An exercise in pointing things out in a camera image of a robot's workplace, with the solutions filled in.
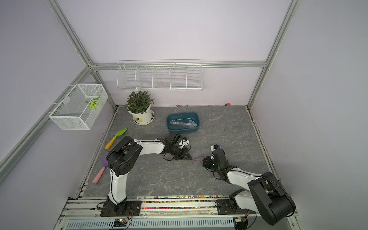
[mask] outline yellow shovel handle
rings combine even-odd
[[[111,141],[106,145],[106,147],[105,147],[106,150],[108,150],[111,147],[111,145],[114,143],[115,139],[116,139],[116,137],[113,137],[111,139]]]

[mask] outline cable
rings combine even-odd
[[[132,146],[132,145],[123,146],[120,150],[122,150],[125,147],[128,147],[127,149],[124,150],[124,152],[126,152],[127,150],[129,150],[130,146]],[[123,156],[123,154],[120,154],[120,156],[115,160],[115,162],[112,164],[112,166],[114,166],[114,164],[117,162],[117,160],[120,159],[120,157],[122,157],[122,156]]]
[[[96,205],[96,207],[97,207],[98,209],[102,210],[102,208],[101,208],[101,207],[99,207],[98,205],[100,205],[100,204],[106,204],[106,203],[107,203],[106,201],[104,201],[104,202],[100,202],[100,203],[98,203],[98,204]]]
[[[231,172],[231,171],[234,171],[234,172],[241,172],[241,173],[244,173],[244,174],[247,174],[247,173],[245,173],[245,172],[242,172],[242,171],[236,171],[236,170],[230,170],[229,172]],[[283,187],[281,187],[280,185],[278,185],[275,181],[273,181],[273,180],[271,180],[271,179],[269,179],[269,178],[267,178],[267,177],[265,177],[265,176],[262,176],[262,175],[260,175],[260,176],[256,176],[256,177],[262,177],[262,178],[264,178],[264,179],[266,179],[266,180],[269,180],[269,181],[271,181],[271,182],[273,182],[275,185],[277,185],[279,188],[281,188],[287,195],[288,195],[288,197],[290,197],[290,195],[289,195],[289,193],[287,193],[287,191],[285,191],[285,189],[283,188]],[[290,217],[290,216],[292,216],[293,214],[295,213],[295,209],[293,208],[293,212],[290,214],[290,215],[288,215],[288,216],[286,216],[286,217]]]
[[[165,153],[165,155],[162,156],[162,159],[167,160],[166,158],[164,158],[164,156],[166,156],[166,153]],[[175,159],[175,156],[171,160],[167,160],[167,161],[172,161],[174,159]]]
[[[187,152],[189,152],[189,150],[192,148],[192,146],[186,141],[183,141],[183,142],[185,142],[187,145],[189,145],[190,148],[187,150]]]
[[[240,212],[235,212],[232,208],[230,209],[234,214],[237,214],[237,215],[242,215],[242,213],[240,213]],[[245,217],[247,217],[248,218],[248,215],[249,215],[249,209],[243,209],[243,210],[247,210],[248,211],[248,213],[245,215]]]
[[[212,175],[213,175],[213,177],[214,177],[216,180],[221,180],[221,178],[216,178],[216,177],[215,177],[215,172],[214,172],[214,171],[212,171]]]
[[[132,217],[130,218],[130,222],[129,222],[128,226],[126,228],[124,228],[124,230],[127,229],[130,226],[130,224],[133,222],[134,210],[131,209],[131,208],[128,208],[128,209],[130,210],[130,213],[132,214]]]
[[[115,201],[115,203],[118,203],[118,202],[115,200],[114,196],[113,196],[113,177],[114,177],[114,176],[111,176],[111,183],[110,183],[111,197],[112,197],[112,199]]]
[[[253,223],[249,227],[247,227],[246,229],[250,228],[254,224],[255,220],[257,219],[258,212],[256,212],[255,214],[256,214],[256,216],[255,216],[255,219],[254,219]]]

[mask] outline white wall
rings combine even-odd
[[[44,0],[1,1],[0,41],[2,160],[84,64]]]
[[[77,194],[112,108],[106,103],[93,127],[45,129],[0,185],[1,229],[52,229],[68,197]]]
[[[2,160],[84,64],[44,0],[1,1],[0,41]],[[106,103],[90,131],[47,126],[0,185],[0,229],[54,227],[111,115]]]
[[[252,113],[306,229],[367,229],[368,1],[301,1]]]
[[[261,74],[261,68],[205,68],[202,91],[152,91],[155,106],[174,105],[246,105]],[[100,71],[111,97],[125,105],[131,92],[117,88],[116,70]]]
[[[266,60],[290,0],[59,0],[96,63]]]

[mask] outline white flower pot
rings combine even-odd
[[[144,113],[132,113],[129,110],[128,112],[133,116],[134,121],[139,125],[147,125],[153,119],[151,105],[149,105],[148,109]]]

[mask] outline white wire basket with divider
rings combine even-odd
[[[121,91],[203,90],[201,61],[172,63],[119,62],[116,73]]]
[[[76,84],[49,117],[63,130],[90,130],[107,99],[101,84]]]

